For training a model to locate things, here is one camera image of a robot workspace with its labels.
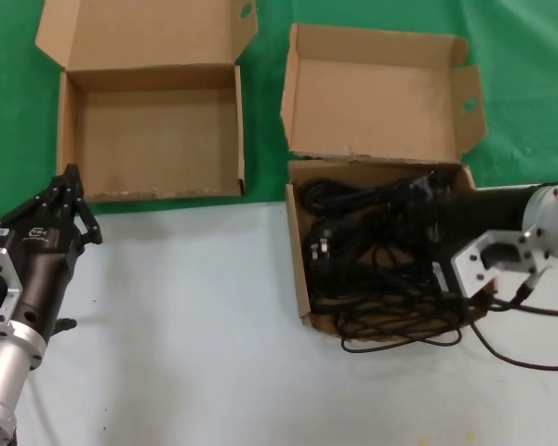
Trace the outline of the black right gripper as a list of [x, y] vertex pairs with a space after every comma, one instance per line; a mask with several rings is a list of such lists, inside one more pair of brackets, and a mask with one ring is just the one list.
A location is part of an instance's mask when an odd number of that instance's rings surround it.
[[410, 254], [433, 254], [443, 244], [470, 242], [490, 230], [522, 231], [535, 187], [457, 190], [441, 193], [434, 172], [407, 179], [403, 197], [426, 202], [426, 219], [399, 218], [399, 247]]

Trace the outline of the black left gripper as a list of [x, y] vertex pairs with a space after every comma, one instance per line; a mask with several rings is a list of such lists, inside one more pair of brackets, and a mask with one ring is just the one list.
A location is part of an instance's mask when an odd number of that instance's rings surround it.
[[[74, 220], [85, 226], [81, 233]], [[22, 293], [13, 319], [40, 335], [53, 335], [66, 288], [87, 244], [102, 244], [100, 225], [85, 201], [80, 170], [68, 164], [31, 199], [0, 217], [25, 254]]]

